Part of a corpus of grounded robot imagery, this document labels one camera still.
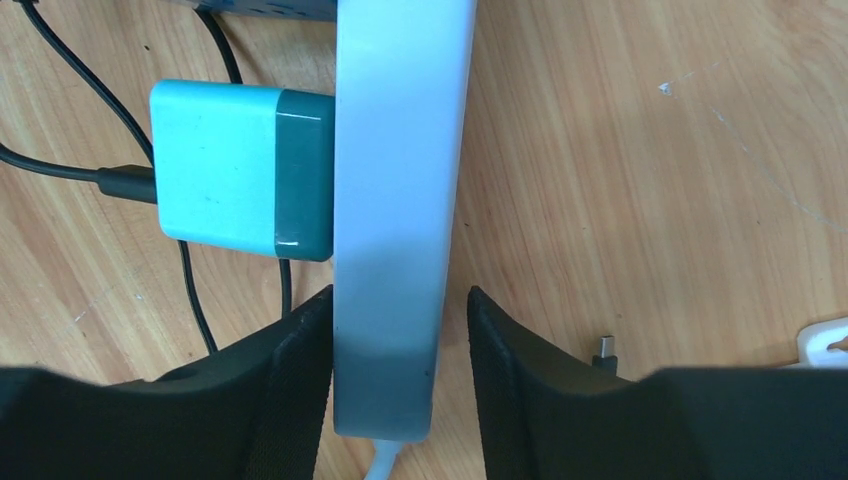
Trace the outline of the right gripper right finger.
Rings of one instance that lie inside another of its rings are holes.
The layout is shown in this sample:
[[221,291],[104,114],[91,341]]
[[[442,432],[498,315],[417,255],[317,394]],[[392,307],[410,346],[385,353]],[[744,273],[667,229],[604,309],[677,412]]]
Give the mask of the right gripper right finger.
[[843,479],[847,373],[666,368],[631,382],[467,300],[490,479]]

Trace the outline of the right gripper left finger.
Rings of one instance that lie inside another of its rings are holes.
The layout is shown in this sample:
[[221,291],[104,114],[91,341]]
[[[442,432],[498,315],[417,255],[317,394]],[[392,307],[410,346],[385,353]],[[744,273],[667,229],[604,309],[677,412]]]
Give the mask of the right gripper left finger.
[[153,380],[1,371],[5,479],[309,479],[333,362],[333,293]]

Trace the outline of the white power strip blue USB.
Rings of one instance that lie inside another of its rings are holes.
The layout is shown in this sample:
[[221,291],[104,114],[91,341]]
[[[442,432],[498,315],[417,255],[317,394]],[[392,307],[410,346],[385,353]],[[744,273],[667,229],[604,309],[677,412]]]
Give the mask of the white power strip blue USB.
[[798,363],[795,367],[846,369],[847,351],[833,347],[846,338],[846,317],[803,328],[797,336]]

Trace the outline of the light blue power strip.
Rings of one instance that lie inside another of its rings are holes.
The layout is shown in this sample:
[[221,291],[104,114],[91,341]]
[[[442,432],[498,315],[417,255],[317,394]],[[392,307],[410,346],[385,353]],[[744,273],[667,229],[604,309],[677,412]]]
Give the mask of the light blue power strip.
[[476,5],[337,5],[333,413],[371,479],[429,434]]

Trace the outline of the black TP-Link charger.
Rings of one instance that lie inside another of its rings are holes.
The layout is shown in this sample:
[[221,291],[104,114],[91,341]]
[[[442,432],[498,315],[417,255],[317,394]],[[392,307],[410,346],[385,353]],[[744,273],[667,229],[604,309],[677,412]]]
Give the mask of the black TP-Link charger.
[[[189,9],[148,1],[41,1],[45,20],[147,127],[168,76],[222,80]],[[75,167],[145,164],[120,120],[14,1],[1,5],[1,140]],[[87,183],[1,169],[1,359],[67,366],[180,361],[204,352],[177,245],[153,207]]]

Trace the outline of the dark blue cube adapter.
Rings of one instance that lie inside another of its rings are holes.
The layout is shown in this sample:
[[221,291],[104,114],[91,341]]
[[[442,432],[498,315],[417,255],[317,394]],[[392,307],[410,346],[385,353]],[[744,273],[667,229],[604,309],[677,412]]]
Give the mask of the dark blue cube adapter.
[[296,20],[335,23],[335,0],[198,0],[188,1],[218,13],[245,16],[291,18]]

